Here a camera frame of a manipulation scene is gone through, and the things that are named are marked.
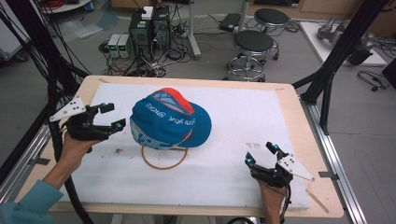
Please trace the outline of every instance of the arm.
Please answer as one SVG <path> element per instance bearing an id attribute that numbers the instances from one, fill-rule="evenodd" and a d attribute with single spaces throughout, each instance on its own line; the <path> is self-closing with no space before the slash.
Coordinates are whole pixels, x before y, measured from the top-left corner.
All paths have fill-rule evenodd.
<path id="1" fill-rule="evenodd" d="M 58 190 L 81 165 L 88 149 L 100 141 L 78 141 L 64 135 L 61 158 L 52 170 L 38 180 L 18 203 L 2 204 L 0 223 L 52 223 L 48 210 L 64 195 Z"/>
<path id="2" fill-rule="evenodd" d="M 280 208 L 286 195 L 286 188 L 270 187 L 259 181 L 262 192 L 262 205 L 264 206 L 265 220 L 267 224 L 280 224 Z"/>

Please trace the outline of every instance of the white bracket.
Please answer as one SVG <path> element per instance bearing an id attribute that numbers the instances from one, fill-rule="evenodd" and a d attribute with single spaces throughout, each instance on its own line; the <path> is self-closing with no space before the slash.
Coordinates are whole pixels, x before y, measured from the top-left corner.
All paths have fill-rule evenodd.
<path id="1" fill-rule="evenodd" d="M 305 169 L 305 167 L 300 163 L 299 160 L 297 160 L 296 157 L 294 157 L 293 154 L 290 154 L 277 163 L 292 175 L 297 175 L 304 179 L 315 181 L 315 178 L 311 175 L 311 173 Z"/>
<path id="2" fill-rule="evenodd" d="M 53 122 L 56 120 L 64 119 L 71 117 L 73 115 L 81 114 L 85 112 L 85 105 L 82 103 L 82 100 L 79 96 L 73 98 L 66 106 L 60 109 L 56 114 L 49 117 L 49 121 Z"/>

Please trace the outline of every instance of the person's right hand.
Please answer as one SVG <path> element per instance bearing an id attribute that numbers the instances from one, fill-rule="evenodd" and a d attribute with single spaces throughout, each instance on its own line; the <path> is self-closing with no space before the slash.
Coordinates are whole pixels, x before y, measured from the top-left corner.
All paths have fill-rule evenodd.
<path id="1" fill-rule="evenodd" d="M 286 188 L 271 187 L 268 184 L 258 180 L 262 192 L 262 205 L 264 206 L 265 223 L 280 223 L 280 208 L 286 196 Z"/>

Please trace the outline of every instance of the hand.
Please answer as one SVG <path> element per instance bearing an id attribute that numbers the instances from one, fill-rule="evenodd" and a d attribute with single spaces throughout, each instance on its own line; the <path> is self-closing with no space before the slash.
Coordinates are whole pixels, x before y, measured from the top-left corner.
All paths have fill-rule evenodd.
<path id="1" fill-rule="evenodd" d="M 262 192 L 262 205 L 264 206 L 265 220 L 267 224 L 280 223 L 280 208 L 286 195 L 286 188 L 271 187 L 258 180 Z"/>
<path id="2" fill-rule="evenodd" d="M 58 163 L 43 178 L 43 181 L 59 189 L 74 171 L 81 165 L 82 158 L 91 146 L 100 140 L 79 141 L 73 139 L 68 132 L 64 134 L 64 147 Z"/>

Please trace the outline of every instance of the wooden table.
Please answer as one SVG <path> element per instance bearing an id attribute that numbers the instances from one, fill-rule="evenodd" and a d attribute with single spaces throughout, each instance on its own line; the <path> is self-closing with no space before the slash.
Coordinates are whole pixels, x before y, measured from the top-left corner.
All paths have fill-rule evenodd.
<path id="1" fill-rule="evenodd" d="M 214 87 L 243 90 L 274 91 L 279 101 L 283 118 L 287 124 L 291 144 L 296 156 L 315 177 L 315 182 L 305 181 L 310 208 L 288 210 L 289 217 L 341 217 L 344 214 L 337 193 L 330 178 L 321 178 L 318 172 L 327 171 L 318 145 L 309 127 L 295 89 L 290 84 L 214 81 L 197 79 L 145 78 L 145 77 L 86 77 L 78 90 L 84 104 L 89 105 L 100 84 L 125 83 L 145 85 L 178 85 L 187 87 Z M 54 166 L 51 142 L 44 149 L 41 158 L 50 159 L 48 165 L 36 165 L 24 183 L 17 201 L 30 189 L 37 179 L 43 178 Z M 202 206 L 156 206 L 117 203 L 84 203 L 88 212 L 152 214 L 152 215 L 196 215 L 196 216 L 244 216 L 263 217 L 262 209 L 250 207 L 202 207 Z M 74 211 L 71 203 L 56 203 L 50 211 Z"/>

